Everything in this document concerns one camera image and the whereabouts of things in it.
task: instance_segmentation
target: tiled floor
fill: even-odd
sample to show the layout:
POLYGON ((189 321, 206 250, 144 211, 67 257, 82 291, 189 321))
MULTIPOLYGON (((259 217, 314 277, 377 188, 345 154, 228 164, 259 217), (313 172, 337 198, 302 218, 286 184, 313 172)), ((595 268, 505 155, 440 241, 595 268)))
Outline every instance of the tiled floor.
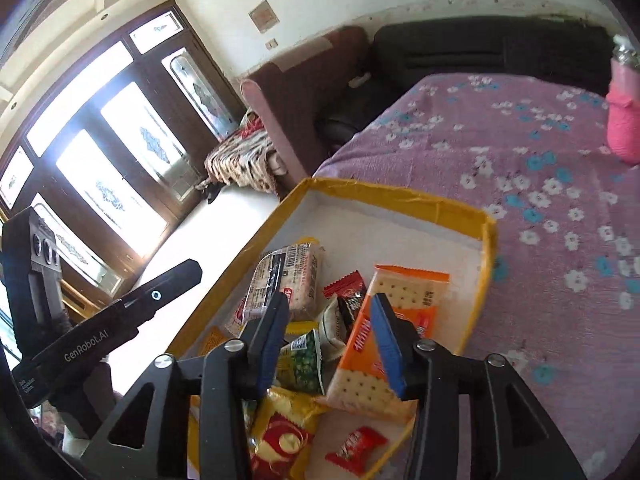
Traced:
POLYGON ((165 306, 140 334, 109 357, 114 390, 124 394, 149 363, 164 352, 180 327, 229 263, 278 205, 273 195, 227 186, 210 205, 201 202, 160 248, 140 283, 192 258, 202 267, 199 285, 165 306))

